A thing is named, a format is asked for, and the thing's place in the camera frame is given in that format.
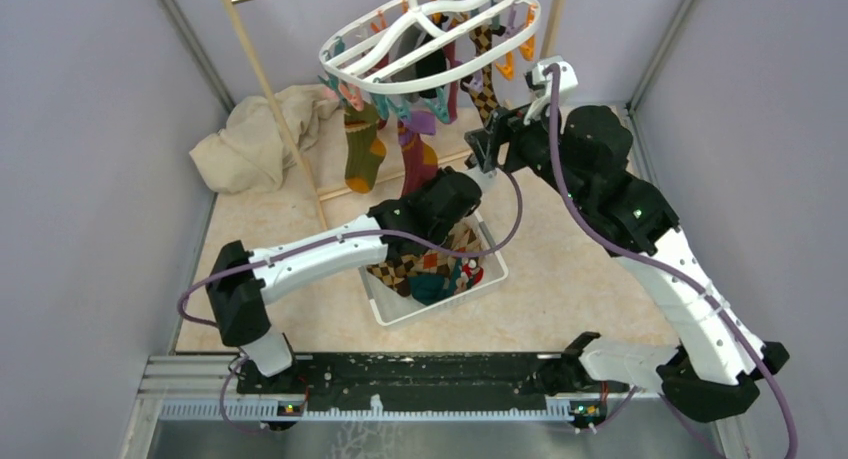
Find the brown beige argyle sock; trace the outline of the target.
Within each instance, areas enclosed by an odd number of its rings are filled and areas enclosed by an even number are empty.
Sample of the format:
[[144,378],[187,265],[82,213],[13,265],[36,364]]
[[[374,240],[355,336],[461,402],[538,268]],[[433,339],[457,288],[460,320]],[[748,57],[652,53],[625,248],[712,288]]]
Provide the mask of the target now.
[[[478,233],[478,227],[464,220],[455,225],[442,247],[458,252],[480,252],[483,250],[482,239]],[[413,261],[412,269],[409,276],[419,276],[422,274],[438,274],[449,277],[459,257],[451,256],[447,253],[440,252],[436,249],[429,249],[420,257]]]

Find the dark teal sock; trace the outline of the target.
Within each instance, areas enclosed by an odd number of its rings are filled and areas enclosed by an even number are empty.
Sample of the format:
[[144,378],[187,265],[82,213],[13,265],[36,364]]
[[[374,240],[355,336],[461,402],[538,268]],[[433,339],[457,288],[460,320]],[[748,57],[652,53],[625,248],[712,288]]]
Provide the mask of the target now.
[[423,273],[410,278],[411,297],[425,306],[430,306],[466,292],[467,288],[460,277],[461,267],[466,259],[459,259],[447,275]]

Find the red sock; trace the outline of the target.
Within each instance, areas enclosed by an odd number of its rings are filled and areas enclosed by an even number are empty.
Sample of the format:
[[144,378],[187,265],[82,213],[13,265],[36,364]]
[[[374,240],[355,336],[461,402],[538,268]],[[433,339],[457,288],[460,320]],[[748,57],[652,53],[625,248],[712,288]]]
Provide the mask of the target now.
[[472,288],[482,280],[484,270],[476,259],[468,259],[461,267],[460,277],[467,289]]

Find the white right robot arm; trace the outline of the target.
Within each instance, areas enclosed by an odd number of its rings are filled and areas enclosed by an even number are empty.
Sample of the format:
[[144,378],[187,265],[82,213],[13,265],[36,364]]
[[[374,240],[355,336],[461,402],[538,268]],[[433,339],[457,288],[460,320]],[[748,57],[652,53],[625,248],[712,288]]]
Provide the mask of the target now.
[[675,346],[651,346],[585,332],[563,364],[569,387],[627,383],[700,423],[747,412],[760,382],[777,388],[787,349],[752,333],[716,290],[669,202],[629,171],[633,137],[610,108],[537,118],[500,109],[465,139],[473,165],[527,169],[559,192],[577,224],[637,280],[678,336]]

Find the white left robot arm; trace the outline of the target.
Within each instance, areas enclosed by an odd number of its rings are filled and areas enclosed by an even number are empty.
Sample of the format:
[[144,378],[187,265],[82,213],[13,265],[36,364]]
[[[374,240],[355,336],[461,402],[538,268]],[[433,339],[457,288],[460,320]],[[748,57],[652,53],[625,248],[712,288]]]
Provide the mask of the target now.
[[445,168],[420,189],[386,200],[350,222],[282,246],[225,245],[205,285],[221,341],[239,349],[277,393],[292,390],[300,367],[267,305],[339,272],[422,254],[480,205],[496,173]]

